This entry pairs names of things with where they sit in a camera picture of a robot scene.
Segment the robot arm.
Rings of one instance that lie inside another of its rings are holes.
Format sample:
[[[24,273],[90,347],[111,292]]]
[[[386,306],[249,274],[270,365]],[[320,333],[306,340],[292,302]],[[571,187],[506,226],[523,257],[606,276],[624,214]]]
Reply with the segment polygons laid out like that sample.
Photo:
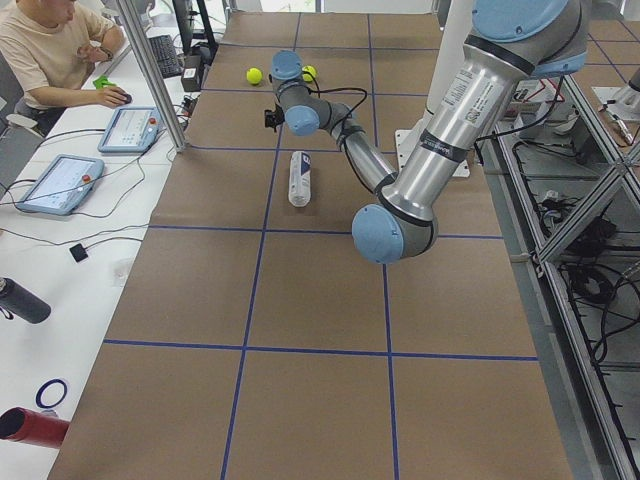
[[[474,143],[504,114],[517,85],[582,68],[591,10],[589,1],[448,2],[445,36],[463,60],[400,170],[371,143],[350,107],[312,96],[294,51],[272,59],[276,109],[265,122],[286,124],[297,136],[324,130],[346,154],[377,199],[352,221],[363,257],[378,264],[415,257],[436,240],[435,201]]]

